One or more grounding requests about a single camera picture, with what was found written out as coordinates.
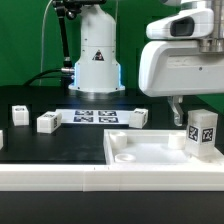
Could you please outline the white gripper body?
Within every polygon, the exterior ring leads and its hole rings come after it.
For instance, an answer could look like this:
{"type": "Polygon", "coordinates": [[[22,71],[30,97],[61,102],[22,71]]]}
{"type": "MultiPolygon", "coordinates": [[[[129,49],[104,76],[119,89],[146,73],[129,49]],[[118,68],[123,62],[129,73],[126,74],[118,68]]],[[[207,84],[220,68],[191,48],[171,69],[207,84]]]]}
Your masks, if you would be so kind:
{"type": "Polygon", "coordinates": [[[143,48],[139,88],[150,97],[224,92],[224,54],[201,53],[197,41],[151,41],[143,48]]]}

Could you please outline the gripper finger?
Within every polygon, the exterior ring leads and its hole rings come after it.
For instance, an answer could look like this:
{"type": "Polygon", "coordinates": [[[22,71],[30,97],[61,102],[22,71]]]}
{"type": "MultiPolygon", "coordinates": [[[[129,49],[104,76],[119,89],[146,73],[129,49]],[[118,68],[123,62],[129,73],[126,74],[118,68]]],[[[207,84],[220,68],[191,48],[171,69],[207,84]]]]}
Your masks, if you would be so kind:
{"type": "Polygon", "coordinates": [[[183,111],[180,104],[183,102],[182,96],[169,96],[168,103],[174,114],[174,124],[181,126],[183,124],[183,111]]]}

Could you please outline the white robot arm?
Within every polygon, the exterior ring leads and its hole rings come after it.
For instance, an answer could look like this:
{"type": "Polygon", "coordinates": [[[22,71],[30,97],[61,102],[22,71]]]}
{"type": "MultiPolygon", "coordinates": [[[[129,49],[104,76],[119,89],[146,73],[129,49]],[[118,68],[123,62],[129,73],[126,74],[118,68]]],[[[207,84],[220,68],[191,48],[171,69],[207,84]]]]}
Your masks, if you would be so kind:
{"type": "MultiPolygon", "coordinates": [[[[224,0],[160,0],[178,14],[146,27],[138,85],[149,97],[166,96],[177,126],[185,95],[224,93],[224,0]]],[[[98,4],[81,13],[81,55],[70,89],[92,99],[122,91],[116,61],[116,23],[98,4]]]]}

